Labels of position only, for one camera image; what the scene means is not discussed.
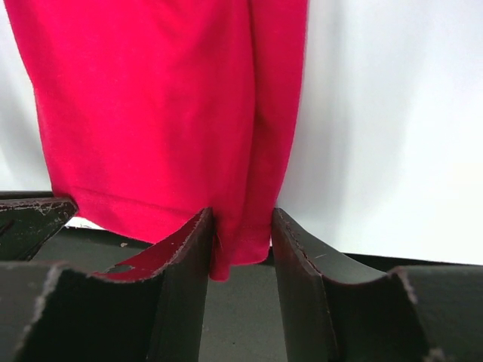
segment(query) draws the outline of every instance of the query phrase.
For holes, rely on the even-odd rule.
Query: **hot pink garment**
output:
[[[56,195],[151,243],[212,206],[214,280],[266,258],[297,117],[306,0],[5,4]]]

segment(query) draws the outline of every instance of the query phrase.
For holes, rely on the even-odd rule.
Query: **white wall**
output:
[[[279,206],[344,252],[483,263],[482,24],[481,0],[312,0]],[[0,7],[2,189],[50,183]]]
[[[32,85],[0,0],[0,191],[50,189]]]

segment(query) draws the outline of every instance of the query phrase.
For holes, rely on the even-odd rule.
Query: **pink fabric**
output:
[[[306,0],[5,0],[56,195],[155,243],[212,206],[211,277],[259,262],[300,97]]]

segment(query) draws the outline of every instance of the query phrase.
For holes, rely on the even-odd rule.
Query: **white backdrop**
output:
[[[279,206],[343,252],[483,264],[482,24],[481,0],[312,0]],[[1,8],[0,190],[49,188]]]

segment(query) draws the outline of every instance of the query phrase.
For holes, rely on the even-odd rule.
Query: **dark gray surface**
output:
[[[136,241],[108,232],[64,229],[34,259],[67,260],[87,272],[104,271],[139,253],[142,247]],[[210,282],[199,360],[287,360],[273,267],[236,267],[228,282]]]

